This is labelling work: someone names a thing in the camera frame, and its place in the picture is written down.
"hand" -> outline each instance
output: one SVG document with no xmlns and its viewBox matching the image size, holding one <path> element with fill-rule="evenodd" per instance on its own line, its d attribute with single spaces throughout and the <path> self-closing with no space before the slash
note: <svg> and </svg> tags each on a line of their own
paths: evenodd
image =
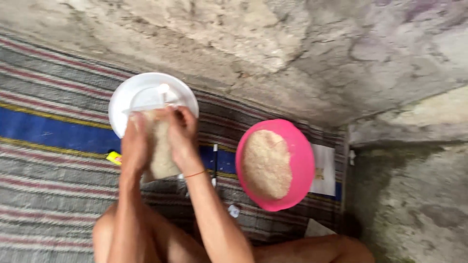
<svg viewBox="0 0 468 263">
<path fill-rule="evenodd" d="M 190 175 L 202 172 L 205 168 L 201 163 L 197 148 L 198 120 L 189 108 L 172 107 L 168 111 L 169 130 L 168 140 L 172 149 L 172 160 L 183 174 Z"/>
<path fill-rule="evenodd" d="M 138 183 L 150 159 L 146 118 L 141 112 L 132 112 L 128 118 L 121 152 L 121 186 Z"/>
</svg>

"pink plastic bowl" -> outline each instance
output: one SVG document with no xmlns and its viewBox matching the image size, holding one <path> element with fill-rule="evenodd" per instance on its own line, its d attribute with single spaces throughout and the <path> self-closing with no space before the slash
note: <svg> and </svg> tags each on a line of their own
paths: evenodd
<svg viewBox="0 0 468 263">
<path fill-rule="evenodd" d="M 256 196 L 248 189 L 242 175 L 242 156 L 245 143 L 253 132 L 259 130 L 272 131 L 283 137 L 288 144 L 291 155 L 289 165 L 291 166 L 292 180 L 288 193 L 282 199 L 265 200 Z M 272 212 L 290 208 L 299 203 L 309 192 L 315 176 L 314 153 L 309 141 L 292 123 L 283 119 L 262 121 L 248 129 L 237 146 L 235 162 L 237 177 L 244 191 L 261 208 Z"/>
</svg>

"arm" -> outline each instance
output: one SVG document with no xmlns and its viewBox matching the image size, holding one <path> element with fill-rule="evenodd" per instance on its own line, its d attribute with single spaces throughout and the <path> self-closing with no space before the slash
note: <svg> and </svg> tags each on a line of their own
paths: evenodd
<svg viewBox="0 0 468 263">
<path fill-rule="evenodd" d="M 145 119 L 141 113 L 134 113 L 129 118 L 122 139 L 122 170 L 114 231 L 107 260 L 109 263 L 144 261 L 148 242 L 139 183 L 143 167 L 148 160 L 144 125 Z"/>
<path fill-rule="evenodd" d="M 170 111 L 169 141 L 173 159 L 185 176 L 194 175 L 205 170 L 194 139 L 197 134 L 197 119 L 186 107 L 180 107 L 185 123 L 177 119 Z M 253 263 L 250 242 L 239 226 L 231 219 L 219 199 L 206 172 L 186 179 L 190 192 L 198 228 L 206 252 L 213 263 Z"/>
</svg>

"yellow packet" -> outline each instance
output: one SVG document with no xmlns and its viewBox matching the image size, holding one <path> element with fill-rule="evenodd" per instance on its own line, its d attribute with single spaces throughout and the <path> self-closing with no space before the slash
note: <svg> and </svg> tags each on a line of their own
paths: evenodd
<svg viewBox="0 0 468 263">
<path fill-rule="evenodd" d="M 110 152 L 108 155 L 107 155 L 107 158 L 109 161 L 117 164 L 117 165 L 121 165 L 122 164 L 122 155 L 120 155 L 119 153 L 117 152 Z"/>
</svg>

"striped rug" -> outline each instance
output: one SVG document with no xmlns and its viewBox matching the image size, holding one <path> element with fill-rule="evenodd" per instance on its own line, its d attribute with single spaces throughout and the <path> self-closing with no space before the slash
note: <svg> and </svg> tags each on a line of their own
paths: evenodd
<svg viewBox="0 0 468 263">
<path fill-rule="evenodd" d="M 105 160 L 120 140 L 107 107 L 115 88 L 136 71 L 32 43 L 0 28 L 0 263 L 92 262 L 96 218 L 116 200 L 119 168 Z M 310 142 L 335 148 L 336 197 L 309 193 L 293 208 L 259 209 L 242 191 L 234 153 L 243 133 L 277 113 L 213 92 L 194 90 L 200 106 L 200 152 L 218 191 L 241 210 L 238 222 L 256 245 L 300 238 L 308 218 L 337 231 L 347 145 L 292 121 Z M 174 178 L 143 186 L 146 202 L 190 231 L 190 200 Z"/>
</svg>

